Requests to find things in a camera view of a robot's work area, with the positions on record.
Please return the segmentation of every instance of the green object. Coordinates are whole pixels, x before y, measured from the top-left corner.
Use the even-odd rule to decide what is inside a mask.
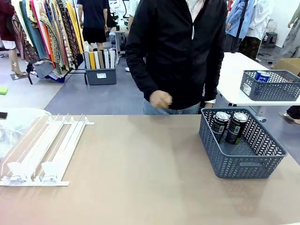
[[[0,95],[6,95],[8,92],[7,87],[0,87]]]

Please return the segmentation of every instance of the blue jeans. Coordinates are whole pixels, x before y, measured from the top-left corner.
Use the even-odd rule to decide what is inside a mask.
[[[144,99],[144,115],[181,115],[181,114],[198,114],[200,103],[186,109],[157,109],[150,102]]]

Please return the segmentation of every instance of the maroon garment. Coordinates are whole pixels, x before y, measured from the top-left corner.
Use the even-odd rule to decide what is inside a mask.
[[[8,0],[0,0],[0,38],[3,41],[14,41],[14,35],[8,29],[11,18],[15,13],[15,8]]]

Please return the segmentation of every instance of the person in black shorts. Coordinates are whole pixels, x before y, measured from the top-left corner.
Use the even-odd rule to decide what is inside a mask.
[[[107,30],[107,0],[78,0],[80,26],[83,25],[83,39],[89,44],[96,43],[98,50],[103,50]]]

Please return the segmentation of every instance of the white rack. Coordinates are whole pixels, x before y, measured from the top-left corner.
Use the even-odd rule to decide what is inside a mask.
[[[17,154],[15,150],[37,124],[38,122],[10,151],[2,163],[0,186],[68,186],[70,184],[69,181],[62,181],[62,178],[85,125],[94,123],[89,122],[83,114],[78,120],[69,114],[58,115],[55,119],[49,116],[29,145],[22,150],[21,154],[19,153],[18,159],[10,161],[12,155]],[[6,175],[4,175],[5,167],[9,169]]]

